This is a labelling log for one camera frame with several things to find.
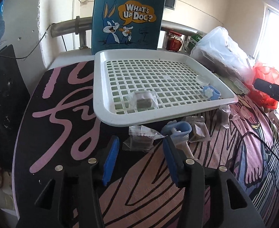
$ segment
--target speech bubble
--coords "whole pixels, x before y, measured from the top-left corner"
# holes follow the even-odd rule
[[[157,17],[154,8],[142,5],[140,2],[129,0],[118,7],[119,17],[125,21],[123,26],[134,23],[155,22]]]

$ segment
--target metal rivet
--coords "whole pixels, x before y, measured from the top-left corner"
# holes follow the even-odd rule
[[[221,165],[219,167],[219,170],[222,171],[222,172],[226,172],[227,171],[227,168],[224,166],[224,165]]]
[[[57,166],[55,167],[55,170],[56,170],[56,171],[61,171],[61,170],[63,170],[63,166],[62,166],[62,165],[57,165]]]
[[[186,164],[194,164],[195,161],[193,159],[186,159]]]
[[[88,159],[88,163],[89,164],[95,164],[97,162],[97,159],[96,158],[90,158]]]

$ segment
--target bugs bunny illustration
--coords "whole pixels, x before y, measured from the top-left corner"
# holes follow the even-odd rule
[[[103,32],[108,33],[108,37],[106,39],[106,44],[119,44],[119,38],[115,34],[116,30],[119,28],[119,23],[111,20],[110,17],[114,14],[116,8],[116,1],[114,1],[113,6],[109,9],[109,5],[107,0],[104,2],[104,10],[102,13],[102,19],[104,22]]]
[[[120,28],[119,31],[122,32],[122,40],[121,40],[121,44],[127,44],[128,42],[131,41],[131,29],[133,29],[133,26],[132,27],[123,27],[123,28]]]

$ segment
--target pink lettering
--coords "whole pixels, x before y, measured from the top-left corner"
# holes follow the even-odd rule
[[[49,98],[52,95],[57,78],[60,74],[60,70],[61,70],[61,67],[55,68],[53,70],[52,75],[49,79],[49,82],[46,84],[45,89],[43,91],[42,98]]]
[[[55,117],[56,112],[61,111],[61,110],[65,110],[71,107],[74,107],[76,105],[82,104],[90,99],[93,98],[93,94],[88,95],[85,98],[81,98],[79,100],[76,101],[72,101],[66,104],[63,104],[69,97],[71,97],[72,95],[74,95],[75,93],[78,93],[79,91],[82,90],[87,90],[87,89],[93,89],[93,87],[82,87],[79,88],[73,92],[71,92],[70,94],[68,94],[67,96],[65,96],[57,105],[56,107],[46,110],[46,111],[42,111],[42,112],[34,112],[32,114],[33,117],[44,117],[47,115],[51,115],[49,121],[51,123],[55,123],[55,124],[61,124],[64,126],[64,131],[61,134],[61,136],[54,142],[54,144],[46,151],[45,154],[43,154],[29,169],[29,171],[31,173],[36,173],[39,170],[41,170],[50,160],[51,158],[55,155],[55,153],[59,150],[59,148],[63,145],[63,143],[65,142],[65,140],[67,139],[67,137],[70,135],[70,132],[72,130],[72,123],[71,121],[67,120],[67,119],[58,119]],[[93,119],[95,117],[95,114],[93,113],[92,115],[88,115],[88,111],[89,111],[89,107],[87,105],[83,105],[80,107],[76,107],[73,109],[73,111],[77,111],[77,110],[83,110],[82,113],[82,119],[83,120],[89,120],[89,119]],[[82,137],[80,137],[72,146],[71,149],[71,155],[74,159],[76,160],[81,160],[86,158],[87,156],[90,155],[90,153],[94,150],[94,148],[97,145],[98,139],[99,139],[99,127],[100,127],[100,120],[98,120],[98,118],[95,119],[95,124],[94,127],[92,128],[92,130],[90,130],[88,133],[86,133],[85,135],[83,135]],[[80,145],[88,138],[91,138],[91,142],[88,145],[88,147],[83,151],[83,152],[79,152],[79,147]]]
[[[87,62],[81,62],[76,65],[76,67],[71,71],[68,77],[69,84],[81,84],[93,79],[94,73],[89,74],[88,76],[78,79],[79,72],[84,68]]]

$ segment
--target blue tote bag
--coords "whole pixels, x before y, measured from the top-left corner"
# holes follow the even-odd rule
[[[92,54],[157,49],[165,0],[94,0]]]

